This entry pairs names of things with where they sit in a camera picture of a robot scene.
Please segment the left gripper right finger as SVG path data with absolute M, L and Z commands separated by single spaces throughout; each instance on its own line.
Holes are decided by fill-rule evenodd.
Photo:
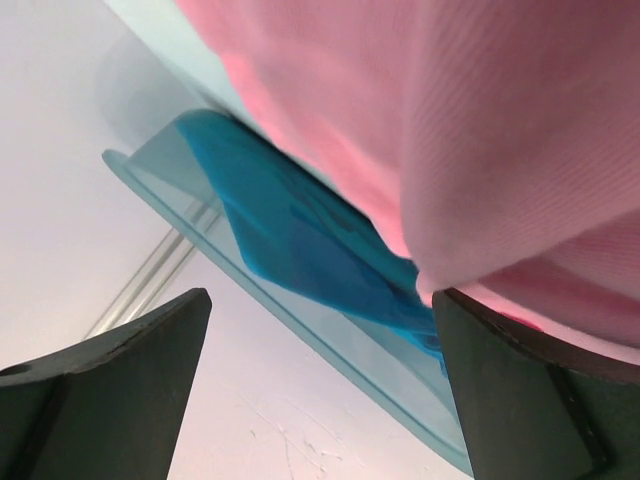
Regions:
M 436 293 L 433 311 L 475 478 L 638 478 L 638 366 L 456 290 Z

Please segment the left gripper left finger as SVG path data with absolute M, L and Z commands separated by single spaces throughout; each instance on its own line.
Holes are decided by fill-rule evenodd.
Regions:
M 167 478 L 210 313 L 207 291 L 191 289 L 2 370 L 2 478 Z

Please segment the pink t shirt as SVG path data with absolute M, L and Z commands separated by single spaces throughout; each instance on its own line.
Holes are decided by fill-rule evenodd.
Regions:
M 635 1 L 183 1 L 256 123 L 418 267 L 639 360 Z

